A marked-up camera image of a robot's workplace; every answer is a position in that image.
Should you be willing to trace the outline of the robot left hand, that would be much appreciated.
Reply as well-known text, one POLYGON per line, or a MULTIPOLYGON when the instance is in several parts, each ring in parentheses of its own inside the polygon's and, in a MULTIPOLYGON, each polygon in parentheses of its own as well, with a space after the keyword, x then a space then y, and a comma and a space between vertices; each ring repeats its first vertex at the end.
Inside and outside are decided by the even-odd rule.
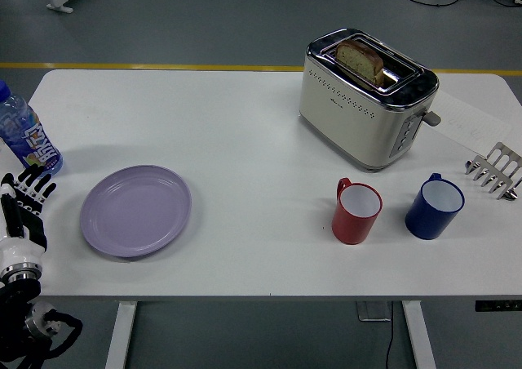
POLYGON ((43 168, 32 165, 19 175, 5 174, 1 182, 1 268, 18 264, 41 267, 47 249, 42 221, 44 202, 56 183, 43 168))

